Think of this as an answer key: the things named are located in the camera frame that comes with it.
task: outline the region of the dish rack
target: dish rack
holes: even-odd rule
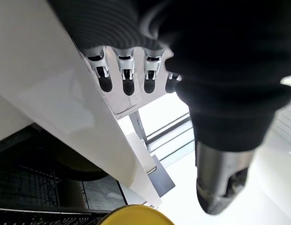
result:
[[[96,225],[106,212],[0,210],[0,225]]]
[[[0,205],[59,207],[54,171],[38,171],[21,165],[0,167]]]

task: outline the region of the yellow container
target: yellow container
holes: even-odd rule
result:
[[[128,205],[107,215],[98,225],[174,225],[165,215],[144,205]]]

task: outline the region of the floor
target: floor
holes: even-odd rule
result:
[[[195,154],[191,152],[166,167],[176,187],[161,198],[163,203],[158,210],[175,225],[291,225],[291,217],[287,215],[286,210],[272,200],[274,194],[267,194],[265,189],[257,185],[258,180],[263,180],[261,176],[266,176],[265,171],[258,167],[263,165],[263,159],[256,157],[246,189],[238,198],[222,214],[210,216],[201,209],[197,200],[197,169],[194,166]],[[279,195],[282,197],[286,194],[281,191]]]

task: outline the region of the metal rod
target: metal rod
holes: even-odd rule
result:
[[[122,190],[121,184],[118,182],[118,180],[116,180],[116,183],[117,183],[118,188],[119,188],[119,190],[120,190],[120,192],[121,192],[121,194],[122,194],[123,201],[125,202],[126,205],[128,205],[128,202],[127,202],[127,199],[126,199],[126,197],[125,197],[125,195],[124,195],[124,193],[123,193],[123,190]]]
[[[58,207],[60,207],[60,201],[59,201],[58,189],[57,189],[57,184],[56,184],[55,171],[53,171],[53,177],[54,177],[54,185],[55,185],[55,193],[56,193],[57,205],[58,205]]]
[[[177,120],[181,119],[182,117],[184,117],[184,116],[186,116],[186,115],[188,115],[188,114],[189,114],[189,112],[187,112],[187,113],[183,114],[182,116],[180,116],[180,117],[178,117],[177,119],[175,119],[175,120],[171,121],[171,122],[170,122],[170,123],[168,123],[167,125],[164,125],[164,126],[162,126],[161,128],[159,128],[158,130],[154,131],[153,133],[151,133],[151,134],[147,135],[146,137],[148,138],[149,136],[152,136],[153,134],[155,134],[155,133],[157,133],[158,131],[160,131],[160,130],[162,130],[162,129],[166,128],[168,125],[170,125],[170,124],[172,124],[172,123],[176,122]]]
[[[84,182],[82,181],[82,186],[83,186],[83,191],[84,191],[84,195],[85,195],[85,199],[86,199],[86,203],[87,203],[87,207],[89,208],[89,203],[88,203],[88,199],[87,199],[87,194],[86,194],[86,190],[85,190],[85,186],[84,186]]]

